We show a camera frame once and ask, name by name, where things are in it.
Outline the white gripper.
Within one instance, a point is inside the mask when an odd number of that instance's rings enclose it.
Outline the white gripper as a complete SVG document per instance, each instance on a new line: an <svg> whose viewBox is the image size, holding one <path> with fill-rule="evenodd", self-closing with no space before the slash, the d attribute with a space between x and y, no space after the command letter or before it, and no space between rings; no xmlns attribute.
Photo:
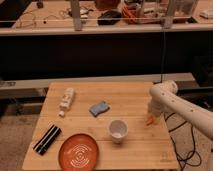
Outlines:
<svg viewBox="0 0 213 171"><path fill-rule="evenodd" d="M148 112L155 117L160 117L163 113L163 106L155 102L148 103Z"/></svg>

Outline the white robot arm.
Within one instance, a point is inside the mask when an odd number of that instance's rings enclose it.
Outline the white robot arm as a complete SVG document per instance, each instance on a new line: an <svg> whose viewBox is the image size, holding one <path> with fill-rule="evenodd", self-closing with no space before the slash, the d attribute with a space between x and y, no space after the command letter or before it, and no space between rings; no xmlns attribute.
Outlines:
<svg viewBox="0 0 213 171"><path fill-rule="evenodd" d="M154 118L160 117L167 109L179 114L212 141L211 152L206 171L213 171L213 112L197 106L176 95L178 86L168 80L151 86L148 113Z"/></svg>

